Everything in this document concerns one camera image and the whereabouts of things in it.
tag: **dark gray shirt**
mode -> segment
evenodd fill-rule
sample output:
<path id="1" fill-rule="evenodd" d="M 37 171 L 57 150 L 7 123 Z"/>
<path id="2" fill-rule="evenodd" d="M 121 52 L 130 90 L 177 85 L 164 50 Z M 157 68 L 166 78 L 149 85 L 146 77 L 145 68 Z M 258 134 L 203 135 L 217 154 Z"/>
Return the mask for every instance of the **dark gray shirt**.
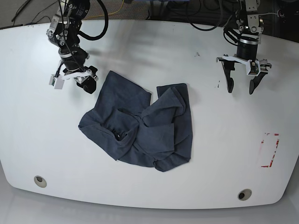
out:
<path id="1" fill-rule="evenodd" d="M 151 94 L 110 71 L 79 129 L 115 160 L 168 171 L 191 158 L 192 120 L 186 84 Z"/>

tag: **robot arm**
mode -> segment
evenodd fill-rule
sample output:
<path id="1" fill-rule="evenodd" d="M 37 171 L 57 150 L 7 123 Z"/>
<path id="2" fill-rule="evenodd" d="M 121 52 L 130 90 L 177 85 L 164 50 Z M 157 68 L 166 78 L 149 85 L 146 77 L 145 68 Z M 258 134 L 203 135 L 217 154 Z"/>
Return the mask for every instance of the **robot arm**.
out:
<path id="1" fill-rule="evenodd" d="M 234 44 L 227 41 L 237 46 L 237 53 L 234 56 L 223 55 L 217 58 L 217 61 L 222 63 L 229 93 L 234 88 L 234 81 L 230 77 L 230 72 L 235 70 L 235 63 L 245 64 L 246 74 L 254 76 L 249 84 L 249 94 L 253 93 L 262 78 L 268 73 L 267 67 L 271 68 L 271 64 L 267 60 L 259 61 L 256 58 L 257 47 L 261 43 L 263 32 L 263 20 L 257 13 L 259 4 L 259 0 L 240 0 L 240 10 L 236 13 L 240 33 L 232 28 L 224 28 L 223 30 L 224 38 L 227 40 L 227 35 Z"/>
<path id="2" fill-rule="evenodd" d="M 93 66 L 85 67 L 85 60 L 89 58 L 88 53 L 80 48 L 80 39 L 83 38 L 95 41 L 102 38 L 108 29 L 108 12 L 101 0 L 97 0 L 101 5 L 105 15 L 105 26 L 102 33 L 96 37 L 91 37 L 80 31 L 82 19 L 89 11 L 89 0 L 58 0 L 59 8 L 53 16 L 50 28 L 47 31 L 49 41 L 59 47 L 58 53 L 61 57 L 55 75 L 51 76 L 50 85 L 55 89 L 62 89 L 66 79 L 74 78 L 77 86 L 92 94 L 96 90 L 97 69 Z M 66 69 L 64 75 L 60 75 L 62 65 Z"/>

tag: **gray floor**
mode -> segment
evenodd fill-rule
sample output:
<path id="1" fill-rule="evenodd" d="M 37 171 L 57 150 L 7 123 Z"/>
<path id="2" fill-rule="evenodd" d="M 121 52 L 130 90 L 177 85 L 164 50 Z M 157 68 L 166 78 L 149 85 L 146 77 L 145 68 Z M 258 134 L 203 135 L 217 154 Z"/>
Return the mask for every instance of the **gray floor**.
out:
<path id="1" fill-rule="evenodd" d="M 26 0 L 0 0 L 0 28 L 11 26 L 13 24 L 11 19 L 25 1 Z M 109 13 L 117 11 L 122 3 L 122 0 L 102 1 Z M 18 16 L 15 24 L 26 24 L 31 22 L 38 12 L 53 2 L 55 2 L 55 0 L 32 0 L 24 9 L 24 11 Z M 90 0 L 90 3 L 91 8 L 87 16 L 102 14 L 102 10 L 96 0 Z M 54 13 L 57 11 L 57 8 L 58 4 L 51 6 L 44 12 L 40 13 L 35 21 L 38 21 L 45 15 L 52 18 Z M 146 2 L 133 1 L 130 5 L 124 4 L 122 10 L 115 15 L 111 15 L 109 19 L 145 20 L 148 16 L 148 8 L 149 7 Z M 40 22 L 49 22 L 49 19 L 44 18 Z"/>

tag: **white tabletop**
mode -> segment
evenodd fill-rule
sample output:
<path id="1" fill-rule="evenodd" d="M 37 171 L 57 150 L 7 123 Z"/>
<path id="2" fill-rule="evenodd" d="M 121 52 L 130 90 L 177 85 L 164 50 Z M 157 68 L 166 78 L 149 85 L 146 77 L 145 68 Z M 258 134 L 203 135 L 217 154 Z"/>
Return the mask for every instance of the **white tabletop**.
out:
<path id="1" fill-rule="evenodd" d="M 13 187 L 162 209 L 244 207 L 281 198 L 299 155 L 299 44 L 263 36 L 257 57 L 267 58 L 272 69 L 249 95 L 252 77 L 237 64 L 229 94 L 216 57 L 233 55 L 236 47 L 226 43 L 221 28 L 199 32 L 183 23 L 109 21 L 103 39 L 81 38 L 91 56 L 85 65 L 99 69 L 97 90 L 90 95 L 74 80 L 62 90 L 48 85 L 60 59 L 47 39 L 48 27 L 0 30 L 0 159 Z M 103 21 L 82 26 L 89 35 L 102 28 Z M 189 163 L 161 173 L 114 161 L 79 131 L 109 70 L 152 92 L 153 102 L 156 86 L 188 84 L 194 135 Z M 261 167 L 270 165 L 275 151 L 272 166 Z M 46 188 L 35 184 L 37 175 Z M 237 198 L 243 189 L 252 190 L 247 201 Z"/>

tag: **black cable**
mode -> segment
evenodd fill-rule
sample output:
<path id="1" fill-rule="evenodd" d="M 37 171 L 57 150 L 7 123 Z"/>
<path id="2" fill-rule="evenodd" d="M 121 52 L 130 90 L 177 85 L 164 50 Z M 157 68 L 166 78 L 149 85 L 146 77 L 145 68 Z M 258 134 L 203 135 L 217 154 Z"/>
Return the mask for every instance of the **black cable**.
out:
<path id="1" fill-rule="evenodd" d="M 177 13 L 177 12 L 175 12 L 173 9 L 170 9 L 168 4 L 167 4 L 166 8 L 167 8 L 167 10 L 171 11 L 172 13 L 174 13 L 174 14 L 176 14 L 176 15 L 186 16 L 186 14 Z M 198 10 L 197 10 L 195 13 L 193 13 L 193 14 L 189 14 L 188 16 L 194 16 L 194 15 L 196 15 L 197 13 L 199 13 L 200 10 L 201 10 L 201 2 L 200 2 L 200 0 L 199 0 L 199 8 L 198 8 Z"/>
<path id="2" fill-rule="evenodd" d="M 235 12 L 234 11 L 231 11 L 230 9 L 228 9 L 225 5 L 222 5 L 222 7 L 223 7 L 223 10 L 224 11 L 226 11 L 227 13 L 229 13 L 229 14 L 235 14 Z"/>
<path id="3" fill-rule="evenodd" d="M 186 7 L 186 18 L 188 20 L 188 22 L 191 24 L 191 26 L 193 26 L 194 28 L 200 30 L 200 31 L 211 31 L 211 30 L 214 30 L 216 29 L 222 22 L 222 19 L 223 19 L 223 7 L 222 7 L 222 0 L 219 0 L 219 5 L 220 5 L 220 18 L 219 18 L 219 21 L 217 22 L 217 24 L 215 26 L 213 26 L 212 28 L 209 28 L 209 29 L 202 29 L 202 28 L 199 28 L 197 26 L 195 26 L 189 19 L 189 16 L 188 16 L 188 3 L 187 3 L 187 7 Z"/>
<path id="4" fill-rule="evenodd" d="M 107 9 L 106 9 L 104 3 L 101 0 L 97 0 L 97 2 L 100 4 L 102 10 L 104 11 L 104 16 L 105 16 L 105 25 L 104 25 L 104 29 L 103 29 L 102 33 L 98 36 L 89 36 L 89 35 L 83 33 L 82 31 L 78 32 L 78 34 L 80 36 L 82 36 L 83 38 L 85 38 L 89 41 L 96 41 L 96 40 L 101 39 L 108 30 L 108 12 L 107 12 Z"/>
<path id="5" fill-rule="evenodd" d="M 76 62 L 73 62 L 73 61 L 64 61 L 64 62 L 61 62 L 60 66 L 58 67 L 58 69 L 57 69 L 57 71 L 56 71 L 56 74 L 55 74 L 55 77 L 56 77 L 56 78 L 59 77 L 61 67 L 62 67 L 62 65 L 64 65 L 66 62 L 76 63 Z"/>
<path id="6" fill-rule="evenodd" d="M 150 18 L 150 11 L 148 10 L 148 17 L 146 17 L 145 20 L 149 20 L 149 18 Z"/>
<path id="7" fill-rule="evenodd" d="M 12 18 L 11 22 L 16 20 L 16 18 L 19 16 L 19 14 L 21 13 L 21 11 L 23 11 L 24 8 L 25 8 L 31 1 L 32 1 L 32 0 L 26 0 L 26 1 L 21 5 L 21 7 L 17 10 L 17 12 L 15 13 L 14 17 Z"/>
<path id="8" fill-rule="evenodd" d="M 206 6 L 206 0 L 203 0 L 203 5 L 204 7 L 207 9 L 207 10 L 210 10 L 210 11 L 217 11 L 218 9 L 220 9 L 220 6 L 218 6 L 217 8 L 209 8 Z"/>
<path id="9" fill-rule="evenodd" d="M 232 4 L 237 4 L 239 3 L 239 0 L 236 0 L 236 1 L 229 1 L 229 0 L 225 0 L 226 2 L 229 2 L 229 3 L 232 3 Z"/>
<path id="10" fill-rule="evenodd" d="M 183 1 L 183 2 L 172 1 L 172 2 L 173 2 L 174 4 L 176 4 L 176 5 L 179 5 L 179 6 L 184 5 L 184 4 L 187 3 L 186 1 Z"/>
<path id="11" fill-rule="evenodd" d="M 44 9 L 43 9 L 42 11 L 40 11 L 38 14 L 36 14 L 36 16 L 33 18 L 33 20 L 35 20 L 35 18 L 36 18 L 41 12 L 43 12 L 43 11 L 45 11 L 47 8 L 53 6 L 55 3 L 56 3 L 56 1 L 53 2 L 51 5 L 47 6 L 46 8 L 44 8 Z"/>
<path id="12" fill-rule="evenodd" d="M 28 2 L 28 1 L 25 1 L 25 2 L 18 8 L 18 10 L 16 11 L 16 13 L 15 13 L 13 19 L 11 20 L 11 22 L 14 21 L 13 26 L 14 26 L 15 21 L 16 21 L 16 19 L 17 19 L 17 14 L 19 13 L 20 9 L 23 8 L 23 6 L 24 6 L 25 4 L 27 4 L 27 2 Z"/>
<path id="13" fill-rule="evenodd" d="M 77 60 L 76 60 L 76 58 L 75 58 L 73 52 L 70 50 L 69 46 L 68 46 L 67 43 L 66 43 L 66 37 L 65 37 L 65 34 L 64 34 L 64 31 L 65 31 L 65 28 L 64 28 L 64 15 L 63 15 L 63 13 L 62 13 L 62 8 L 61 8 L 60 0 L 57 0 L 57 1 L 58 1 L 58 3 L 59 3 L 59 9 L 60 9 L 60 14 L 61 14 L 62 34 L 63 34 L 63 36 L 64 36 L 64 43 L 65 43 L 67 49 L 69 50 L 69 52 L 70 52 L 72 58 L 74 59 L 75 63 L 77 64 L 77 66 L 78 66 L 83 72 L 85 72 L 84 67 L 82 67 L 82 66 L 77 62 Z"/>
<path id="14" fill-rule="evenodd" d="M 43 16 L 42 18 L 40 18 L 38 21 L 36 21 L 35 23 L 38 23 L 40 20 L 42 20 L 43 18 L 46 18 L 46 17 L 47 17 L 47 18 L 49 19 L 49 21 L 51 22 L 50 17 L 48 17 L 48 16 L 45 15 L 45 16 Z"/>
<path id="15" fill-rule="evenodd" d="M 234 45 L 234 46 L 237 46 L 238 47 L 238 45 L 237 44 L 234 44 L 234 43 L 232 43 L 232 42 L 230 42 L 227 38 L 226 38 L 226 36 L 225 36 L 225 33 L 223 32 L 223 37 L 224 37 L 224 39 L 227 41 L 227 42 L 229 42 L 231 45 Z"/>

